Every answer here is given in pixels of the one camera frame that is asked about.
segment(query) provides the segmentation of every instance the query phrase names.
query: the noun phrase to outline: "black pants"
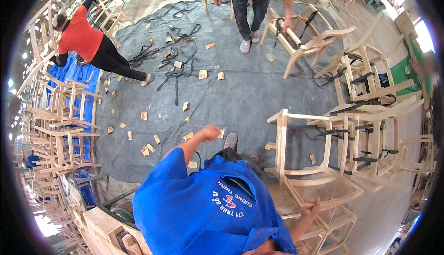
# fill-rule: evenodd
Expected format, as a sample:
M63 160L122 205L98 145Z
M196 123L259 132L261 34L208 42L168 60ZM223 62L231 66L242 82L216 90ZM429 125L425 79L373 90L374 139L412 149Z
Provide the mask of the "black pants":
M236 163L236 161L238 160L242 160L241 157L239 156L239 154L233 150L233 148L231 147L227 147L225 149L223 149L222 151L219 151L218 153L216 153L212 159L214 159L215 156L221 156L222 158L232 161L233 163ZM257 176L261 176L261 170L258 166L257 163L255 163L252 159L247 158L244 159L244 161L246 161L248 163L248 165L250 165L250 167L253 169L254 173L256 173Z
M248 0L232 0L234 17L236 19L237 28L245 41L251 39L251 32L256 31L261 26L262 21L267 13L270 0L253 0L254 18L251 29L247 21L247 4Z
M147 77L146 73L130 68L128 61L117 52L114 44L105 34L103 35L102 42L100 43L96 55L90 63L94 65L94 67L130 79L145 80Z

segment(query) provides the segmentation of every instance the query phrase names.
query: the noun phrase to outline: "white shoe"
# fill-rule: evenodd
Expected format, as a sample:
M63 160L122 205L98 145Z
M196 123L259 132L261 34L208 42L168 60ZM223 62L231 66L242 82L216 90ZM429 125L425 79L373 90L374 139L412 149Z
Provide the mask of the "white shoe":
M241 43L241 52L247 54L250 51L250 40L245 41L243 40Z
M259 43L259 33L257 30L251 32L251 41L255 44Z
M141 81L141 82L140 82L140 85L141 85L141 86L147 86L147 85L148 85L148 82L150 82L150 80L151 80L151 74L147 73L147 77L146 77L146 79L143 80L143 81Z

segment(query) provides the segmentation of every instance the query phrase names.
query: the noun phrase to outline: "company logo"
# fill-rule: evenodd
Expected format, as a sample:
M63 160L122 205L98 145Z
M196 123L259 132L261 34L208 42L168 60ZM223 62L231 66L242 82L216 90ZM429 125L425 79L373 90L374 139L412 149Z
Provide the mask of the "company logo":
M236 204L233 202L233 197L231 195L227 195L226 199L223 199L225 202L227 202L227 204L225 206L227 206L230 209L234 209L236 208Z

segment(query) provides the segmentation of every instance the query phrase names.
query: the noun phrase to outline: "blue uniform shirt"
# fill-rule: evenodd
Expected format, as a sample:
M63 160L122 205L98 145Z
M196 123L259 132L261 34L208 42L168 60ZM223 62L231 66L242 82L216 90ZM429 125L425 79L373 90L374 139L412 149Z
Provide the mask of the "blue uniform shirt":
M229 187L225 177L244 180L253 197ZM175 148L147 175L133 208L155 255L239 255L270 237L278 251L296 254L269 191L243 160L232 163L217 155L187 176L183 150Z

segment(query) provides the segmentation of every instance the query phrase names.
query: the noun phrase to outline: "gray sneaker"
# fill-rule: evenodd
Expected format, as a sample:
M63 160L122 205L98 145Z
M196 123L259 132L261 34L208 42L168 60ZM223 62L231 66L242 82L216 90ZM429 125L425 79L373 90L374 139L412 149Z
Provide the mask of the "gray sneaker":
M235 152L237 152L237 135L235 133L230 133L225 140L225 144L223 146L224 149L230 147Z
M259 33L257 30L251 32L251 41L255 44L259 43Z
M241 43L241 52L247 54L250 51L251 40L243 40Z
M147 77L145 78L145 80L142 80L140 82L140 85L141 86L147 86L148 82L150 82L150 80L151 80L151 74L147 73Z

